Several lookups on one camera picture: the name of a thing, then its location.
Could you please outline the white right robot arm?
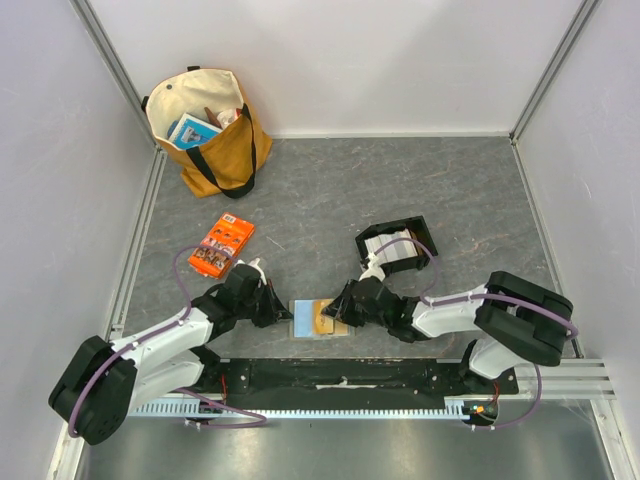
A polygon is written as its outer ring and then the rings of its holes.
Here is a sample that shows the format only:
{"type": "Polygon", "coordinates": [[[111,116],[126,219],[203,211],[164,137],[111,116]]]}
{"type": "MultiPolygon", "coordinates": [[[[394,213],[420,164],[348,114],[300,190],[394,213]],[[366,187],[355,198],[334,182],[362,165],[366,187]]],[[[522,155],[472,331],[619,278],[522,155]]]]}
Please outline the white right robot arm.
{"type": "Polygon", "coordinates": [[[506,271],[493,272],[471,290],[440,297],[400,296],[384,280],[382,273],[364,272],[323,314],[351,327],[378,325],[405,343],[481,332],[457,371],[460,386],[469,393],[483,392],[522,363],[557,366],[564,345],[579,334],[571,301],[506,271]]]}

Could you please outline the grey card holder wallet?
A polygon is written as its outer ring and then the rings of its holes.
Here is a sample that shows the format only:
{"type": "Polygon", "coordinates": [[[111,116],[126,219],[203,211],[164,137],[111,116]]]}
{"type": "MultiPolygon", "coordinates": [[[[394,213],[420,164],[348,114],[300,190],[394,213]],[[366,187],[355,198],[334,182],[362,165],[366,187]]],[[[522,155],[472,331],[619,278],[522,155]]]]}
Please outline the grey card holder wallet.
{"type": "Polygon", "coordinates": [[[298,340],[333,340],[337,338],[345,338],[355,335],[355,330],[350,327],[348,336],[336,337],[332,335],[318,336],[312,331],[313,305],[316,300],[291,300],[289,302],[289,311],[293,315],[292,324],[290,326],[290,336],[298,340]]]}

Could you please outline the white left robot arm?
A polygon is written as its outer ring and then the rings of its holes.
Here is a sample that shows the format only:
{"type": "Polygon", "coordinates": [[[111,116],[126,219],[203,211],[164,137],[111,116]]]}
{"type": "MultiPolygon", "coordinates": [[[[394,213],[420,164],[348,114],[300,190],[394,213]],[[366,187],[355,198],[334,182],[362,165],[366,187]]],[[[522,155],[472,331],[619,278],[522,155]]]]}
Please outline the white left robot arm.
{"type": "Polygon", "coordinates": [[[113,342],[85,340],[48,404],[66,421],[71,437],[97,445],[149,401],[182,388],[215,389],[222,360],[208,345],[238,322],[265,328],[292,317],[258,261],[239,263],[223,283],[169,319],[113,342]]]}

